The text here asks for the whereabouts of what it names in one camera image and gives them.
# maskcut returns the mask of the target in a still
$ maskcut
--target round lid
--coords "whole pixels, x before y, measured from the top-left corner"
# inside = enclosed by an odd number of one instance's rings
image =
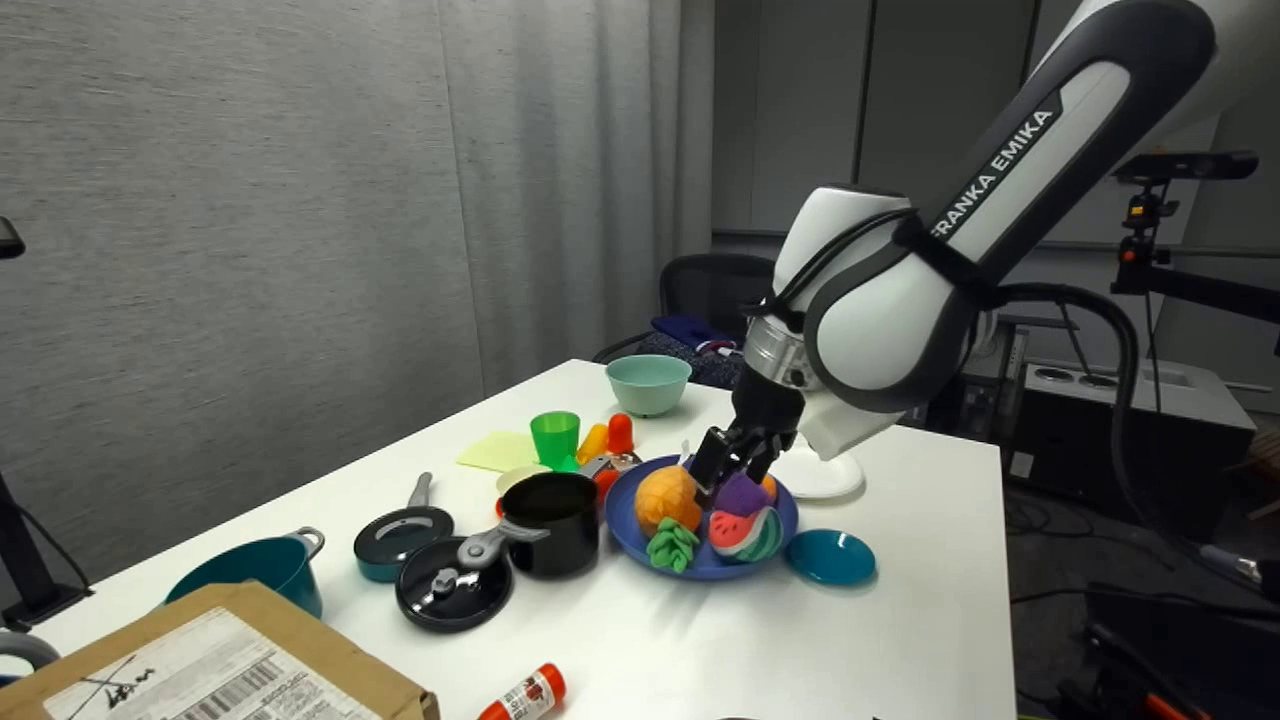
[[[543,681],[552,684],[552,695],[565,700],[570,695],[570,684],[560,677],[560,663],[541,663]]]
[[[798,575],[829,590],[858,590],[877,582],[877,552],[837,529],[811,529],[800,531],[788,548],[786,561]]]
[[[444,508],[402,508],[362,529],[356,561],[363,575],[395,582],[410,552],[451,541],[451,518]]]
[[[501,556],[498,564],[474,571],[455,561],[462,543],[466,541],[455,538],[405,556],[395,604],[417,627],[466,631],[491,622],[509,604],[516,590],[511,564]]]

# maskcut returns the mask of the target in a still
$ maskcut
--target barcode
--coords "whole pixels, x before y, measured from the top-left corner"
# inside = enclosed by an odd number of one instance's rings
[[[285,677],[285,670],[274,657],[264,657],[264,662],[247,663],[247,674],[223,681],[199,706],[186,707],[180,720],[222,720],[232,707],[239,707],[247,695],[258,695],[260,688],[275,684],[275,677]]]

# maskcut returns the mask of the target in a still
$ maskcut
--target orange toy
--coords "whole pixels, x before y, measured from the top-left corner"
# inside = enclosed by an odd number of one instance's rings
[[[765,491],[769,502],[776,502],[776,478],[765,478],[765,481],[762,481],[762,491]]]
[[[638,526],[646,538],[652,538],[669,518],[690,531],[698,531],[704,520],[704,508],[698,503],[698,481],[685,465],[658,467],[638,488]]]

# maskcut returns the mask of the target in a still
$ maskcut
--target red bottle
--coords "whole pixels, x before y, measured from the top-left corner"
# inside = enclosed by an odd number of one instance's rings
[[[501,700],[491,700],[479,720],[543,720],[552,715],[570,695],[570,684],[557,663],[535,670],[526,677],[526,684],[509,688]]]

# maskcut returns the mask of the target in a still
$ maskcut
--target teal mug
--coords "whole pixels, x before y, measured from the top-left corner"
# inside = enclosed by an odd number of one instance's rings
[[[34,663],[34,674],[58,662],[58,653],[39,636],[25,636],[25,631],[0,631],[0,657],[17,657]]]
[[[239,548],[227,548],[199,569],[193,569],[163,604],[193,595],[206,584],[247,584],[260,582],[295,608],[323,617],[319,590],[313,575],[313,556],[323,548],[323,538],[317,529],[295,529],[292,538],[268,538]]]

